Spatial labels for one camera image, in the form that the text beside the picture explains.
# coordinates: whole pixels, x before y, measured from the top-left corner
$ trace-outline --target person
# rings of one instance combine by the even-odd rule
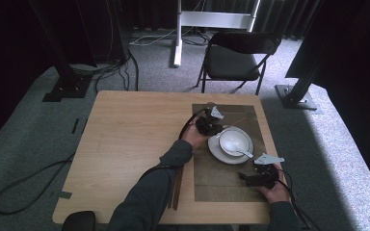
[[[182,138],[160,157],[159,166],[183,166],[188,163],[193,150],[206,142],[206,137],[198,132],[195,120],[185,130]],[[130,190],[124,201],[117,206],[107,227],[108,231],[161,230],[158,222],[172,198],[177,169],[163,168],[145,175]],[[269,230],[300,230],[298,219],[289,202],[289,194],[281,185],[273,189],[258,188],[268,199],[271,210]],[[231,226],[217,226],[209,230],[232,230]]]

